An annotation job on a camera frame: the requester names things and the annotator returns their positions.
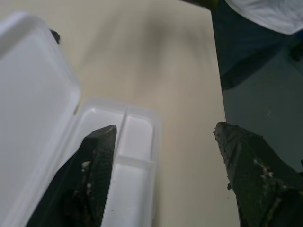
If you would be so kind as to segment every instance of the floor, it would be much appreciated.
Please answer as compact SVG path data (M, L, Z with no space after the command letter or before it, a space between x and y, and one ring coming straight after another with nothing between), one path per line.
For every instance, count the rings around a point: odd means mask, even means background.
M223 92L226 121L263 135L282 160L303 171L303 64L286 50L239 87Z

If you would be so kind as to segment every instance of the table surface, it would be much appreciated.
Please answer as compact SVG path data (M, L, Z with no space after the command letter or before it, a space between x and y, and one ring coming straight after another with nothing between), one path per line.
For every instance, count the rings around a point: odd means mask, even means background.
M83 88L162 118L157 227L238 227L213 130L224 120L211 13L177 0L0 0L43 18Z

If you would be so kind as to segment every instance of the blue fabric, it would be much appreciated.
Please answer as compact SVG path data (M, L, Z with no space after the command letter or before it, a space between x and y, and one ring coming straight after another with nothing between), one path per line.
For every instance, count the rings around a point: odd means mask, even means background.
M212 18L223 90L242 83L293 37L242 17L224 0L219 0Z

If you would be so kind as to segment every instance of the white plastic container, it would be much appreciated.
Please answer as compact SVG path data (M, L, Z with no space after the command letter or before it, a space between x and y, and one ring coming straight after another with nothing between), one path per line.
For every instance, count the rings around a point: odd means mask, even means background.
M150 227L160 121L101 98L80 108L81 88L39 18L0 24L0 227L24 227L56 171L95 129L117 126L102 227Z

